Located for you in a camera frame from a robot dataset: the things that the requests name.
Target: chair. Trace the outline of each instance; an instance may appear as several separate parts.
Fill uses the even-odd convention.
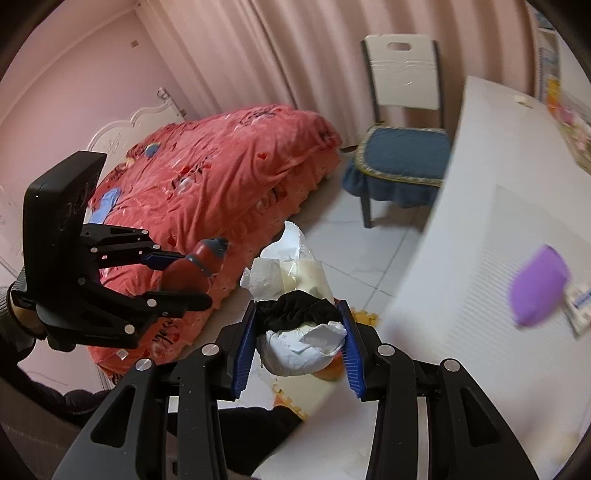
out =
[[[401,207],[432,205],[443,184],[450,140],[443,129],[437,44],[426,35],[369,35],[361,42],[368,67],[375,125],[366,133],[342,185],[360,197],[371,228],[369,199]],[[441,128],[388,127],[380,105],[439,110]]]

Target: black sleeve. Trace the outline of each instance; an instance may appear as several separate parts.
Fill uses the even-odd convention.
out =
[[[302,422],[284,406],[221,408],[219,419],[226,466],[241,475],[252,475]],[[177,420],[176,413],[168,414],[168,431],[175,436]]]
[[[109,391],[74,390],[62,395],[34,382],[18,367],[35,347],[35,337],[23,329],[10,308],[9,288],[0,287],[0,377],[62,420],[82,427]]]
[[[0,339],[4,355],[17,364],[29,356],[35,347],[35,337],[29,335],[14,318],[8,295],[10,287],[0,287]]]

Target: white chair back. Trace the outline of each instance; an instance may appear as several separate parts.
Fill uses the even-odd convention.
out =
[[[439,109],[437,57],[427,35],[368,35],[365,46],[379,105]]]

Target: curtain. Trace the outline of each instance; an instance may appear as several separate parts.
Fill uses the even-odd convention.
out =
[[[369,34],[438,41],[452,135],[467,75],[534,90],[524,0],[141,0],[137,14],[200,115],[290,103],[326,117],[344,145],[373,123],[359,46]],[[385,110],[392,125],[438,126],[435,112]]]

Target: screw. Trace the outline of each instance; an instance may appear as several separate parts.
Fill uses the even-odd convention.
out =
[[[144,371],[148,370],[151,366],[152,366],[152,360],[150,360],[149,358],[140,358],[135,363],[135,369],[139,370],[140,372],[144,372]]]
[[[214,356],[220,351],[220,347],[218,347],[215,343],[208,343],[207,345],[203,345],[201,348],[201,353],[205,356]]]
[[[448,358],[443,362],[443,366],[445,370],[449,372],[457,372],[460,369],[460,364],[456,362],[453,358]]]
[[[388,343],[382,343],[378,347],[378,353],[382,356],[393,356],[395,351],[396,350],[394,349],[394,347]]]

